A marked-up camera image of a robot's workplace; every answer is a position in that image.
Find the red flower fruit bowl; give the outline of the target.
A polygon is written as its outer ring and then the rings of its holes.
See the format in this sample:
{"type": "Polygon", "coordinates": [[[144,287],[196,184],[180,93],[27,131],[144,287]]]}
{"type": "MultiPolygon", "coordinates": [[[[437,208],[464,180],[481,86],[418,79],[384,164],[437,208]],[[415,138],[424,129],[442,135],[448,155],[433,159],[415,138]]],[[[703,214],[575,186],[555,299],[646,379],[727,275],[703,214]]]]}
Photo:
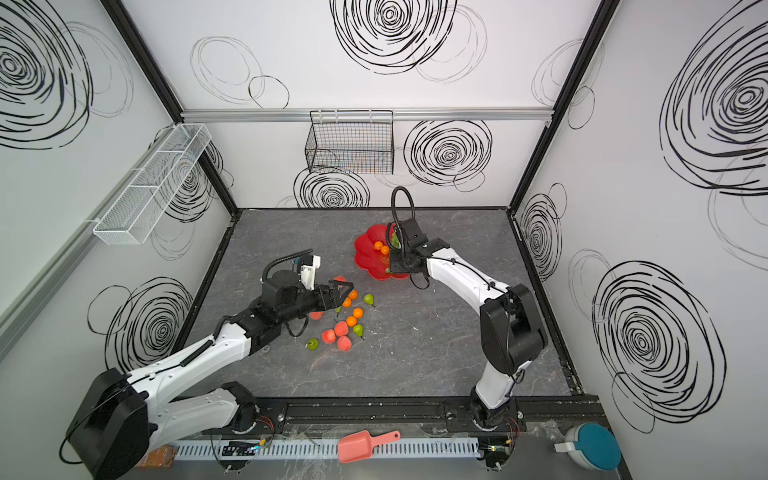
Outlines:
{"type": "Polygon", "coordinates": [[[386,228],[385,224],[375,224],[356,238],[354,243],[354,261],[359,268],[367,271],[376,280],[406,279],[408,277],[407,274],[392,274],[390,264],[384,265],[381,263],[381,257],[388,257],[390,261],[390,252],[388,255],[383,255],[381,249],[376,250],[374,248],[376,241],[381,241],[383,246],[388,246],[385,241],[386,228]]]}

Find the green grape bunch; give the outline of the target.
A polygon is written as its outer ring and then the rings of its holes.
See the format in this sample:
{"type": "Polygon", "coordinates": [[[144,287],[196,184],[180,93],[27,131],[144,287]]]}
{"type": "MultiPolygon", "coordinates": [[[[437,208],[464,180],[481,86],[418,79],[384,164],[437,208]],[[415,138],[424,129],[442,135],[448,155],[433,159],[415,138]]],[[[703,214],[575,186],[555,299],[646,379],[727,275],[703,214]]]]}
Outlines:
{"type": "Polygon", "coordinates": [[[395,249],[400,249],[401,248],[400,241],[399,241],[398,236],[397,236],[395,231],[392,231],[391,234],[390,234],[390,244],[395,249]]]}

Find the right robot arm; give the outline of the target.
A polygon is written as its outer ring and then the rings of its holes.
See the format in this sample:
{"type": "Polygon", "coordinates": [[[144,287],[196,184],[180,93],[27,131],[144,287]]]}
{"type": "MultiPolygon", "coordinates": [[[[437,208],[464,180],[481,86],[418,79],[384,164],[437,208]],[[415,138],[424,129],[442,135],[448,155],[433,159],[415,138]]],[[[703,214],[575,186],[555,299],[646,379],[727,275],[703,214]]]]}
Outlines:
{"type": "Polygon", "coordinates": [[[393,274],[421,274],[450,288],[479,316],[483,373],[470,393],[474,422],[489,430],[501,418],[523,372],[546,348],[548,340],[533,293],[510,286],[468,263],[441,239],[428,239],[415,219],[393,221],[385,228],[393,274]]]}

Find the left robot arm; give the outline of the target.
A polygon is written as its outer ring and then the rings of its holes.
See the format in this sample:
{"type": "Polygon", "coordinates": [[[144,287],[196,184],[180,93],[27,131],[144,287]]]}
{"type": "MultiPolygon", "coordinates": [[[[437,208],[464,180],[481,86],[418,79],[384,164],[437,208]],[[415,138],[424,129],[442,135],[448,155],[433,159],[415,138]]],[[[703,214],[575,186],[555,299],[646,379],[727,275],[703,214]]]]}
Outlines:
{"type": "Polygon", "coordinates": [[[353,283],[314,281],[314,269],[281,270],[262,293],[213,333],[169,357],[121,373],[111,368],[91,383],[65,433],[95,479],[117,479],[158,447],[204,430],[227,428],[238,418],[255,423],[250,392],[230,382],[196,397],[181,395],[223,367],[255,354],[277,338],[284,324],[340,307],[353,283]]]}

